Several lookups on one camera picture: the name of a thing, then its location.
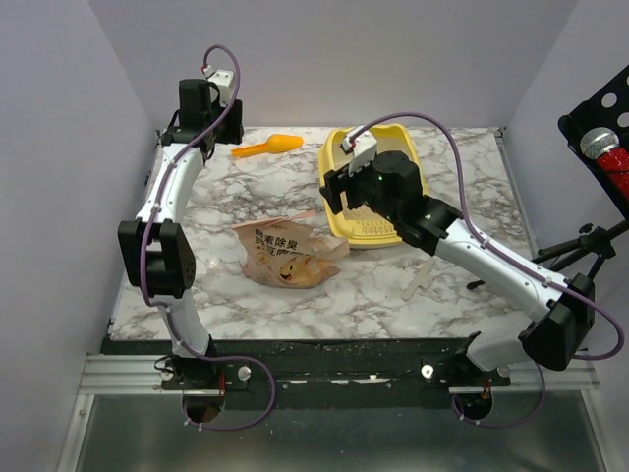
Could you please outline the pink cat litter bag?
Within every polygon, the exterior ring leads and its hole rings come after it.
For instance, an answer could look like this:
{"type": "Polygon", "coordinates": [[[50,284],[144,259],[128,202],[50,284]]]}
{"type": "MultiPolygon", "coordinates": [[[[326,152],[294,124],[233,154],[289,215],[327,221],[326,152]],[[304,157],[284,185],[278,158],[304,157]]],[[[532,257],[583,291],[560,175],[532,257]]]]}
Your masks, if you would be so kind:
{"type": "Polygon", "coordinates": [[[261,285],[307,289],[339,273],[336,263],[349,255],[347,239],[315,235],[314,210],[290,217],[247,221],[232,227],[247,258],[243,275],[261,285]]]}

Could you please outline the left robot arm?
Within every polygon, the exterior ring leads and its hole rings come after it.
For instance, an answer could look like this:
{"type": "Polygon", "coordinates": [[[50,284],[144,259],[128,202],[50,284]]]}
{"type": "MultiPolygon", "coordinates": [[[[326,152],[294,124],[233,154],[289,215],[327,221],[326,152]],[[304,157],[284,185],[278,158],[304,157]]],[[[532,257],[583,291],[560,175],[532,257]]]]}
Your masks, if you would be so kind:
{"type": "Polygon", "coordinates": [[[157,176],[137,215],[120,222],[117,230],[129,282],[140,289],[147,306],[159,310],[172,353],[189,359],[184,376],[197,388],[216,381],[218,366],[208,358],[212,339],[194,306],[196,258],[181,220],[216,146],[243,138],[239,88],[236,73],[225,70],[179,83],[179,107],[159,138],[157,176]]]}

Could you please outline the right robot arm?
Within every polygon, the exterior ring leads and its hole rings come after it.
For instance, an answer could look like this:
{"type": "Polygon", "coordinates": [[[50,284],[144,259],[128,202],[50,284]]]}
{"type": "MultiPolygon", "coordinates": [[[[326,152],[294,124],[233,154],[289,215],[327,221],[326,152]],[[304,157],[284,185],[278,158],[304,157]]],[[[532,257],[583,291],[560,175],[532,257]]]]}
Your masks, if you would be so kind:
{"type": "Polygon", "coordinates": [[[531,322],[519,334],[468,337],[451,362],[461,384],[527,360],[563,371],[594,324],[594,310],[584,302],[594,296],[590,278],[567,278],[491,244],[458,209],[424,194],[418,165],[401,151],[380,153],[358,172],[349,166],[326,172],[320,192],[333,213],[369,207],[404,243],[470,272],[528,314],[531,322]]]}

